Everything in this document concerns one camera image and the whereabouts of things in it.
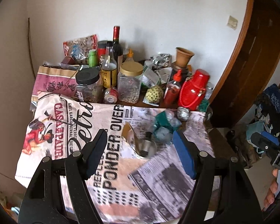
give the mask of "newspaper print tablecloth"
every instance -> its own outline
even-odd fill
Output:
[[[112,223],[161,223],[180,217],[194,181],[185,174],[174,146],[166,146],[148,161],[136,158],[130,146],[121,139],[121,130],[126,122],[132,125],[139,138],[144,137],[145,132],[151,130],[155,116],[164,109],[85,104],[52,93],[42,93],[39,98],[33,122],[44,128],[36,128],[32,124],[27,127],[25,146],[28,147],[23,147],[15,175],[22,185],[28,186],[44,156],[65,158],[83,147],[103,128],[108,130],[108,143],[96,174],[86,181],[102,220]],[[46,118],[45,111],[52,118]],[[213,155],[203,118],[204,113],[192,112],[184,133],[200,150]],[[35,131],[41,139],[48,132],[53,138],[51,135],[51,140],[41,140],[37,144],[35,141],[39,139],[35,138]],[[29,145],[32,146],[31,151],[27,150]],[[139,176],[145,180],[146,189],[139,188]],[[66,210],[73,213],[66,178],[61,177],[60,180]],[[166,195],[160,196],[161,189],[165,189]]]

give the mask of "red nozzle cap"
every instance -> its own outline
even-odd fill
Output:
[[[178,70],[177,73],[174,74],[173,80],[177,82],[181,81],[181,70]]]

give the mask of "wall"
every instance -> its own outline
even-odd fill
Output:
[[[62,42],[97,33],[112,39],[120,25],[120,41],[135,50],[135,60],[175,47],[195,52],[190,63],[203,68],[216,84],[232,54],[247,0],[28,0],[35,71],[43,61],[63,59]],[[239,20],[227,27],[229,15]]]
[[[15,179],[26,127],[33,76],[27,47],[27,0],[0,4],[0,190],[23,193]]]
[[[268,84],[266,85],[265,89],[269,86],[271,86],[272,84],[280,84],[280,60],[278,62],[278,65],[276,66],[276,69],[271,77],[271,79],[269,80]],[[237,124],[248,124],[251,122],[251,120],[253,120],[254,116],[255,116],[255,109],[256,109],[256,105],[253,105],[248,112],[240,119],[240,121]]]

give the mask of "printed illustration of people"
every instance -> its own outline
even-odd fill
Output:
[[[48,143],[52,143],[54,134],[52,133],[52,130],[47,131],[52,123],[50,123],[47,127],[44,124],[44,122],[50,120],[54,120],[52,115],[48,115],[48,117],[42,121],[39,121],[39,119],[37,118],[28,125],[31,131],[26,134],[24,146],[22,149],[23,153],[31,155],[32,152],[34,152],[35,149],[39,147],[39,144],[45,141],[47,141]]]

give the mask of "ketchup bottle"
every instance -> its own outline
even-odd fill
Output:
[[[181,88],[181,70],[178,70],[177,73],[173,76],[173,80],[168,82],[166,85],[166,91],[164,95],[164,104],[165,106],[170,106],[179,95]]]

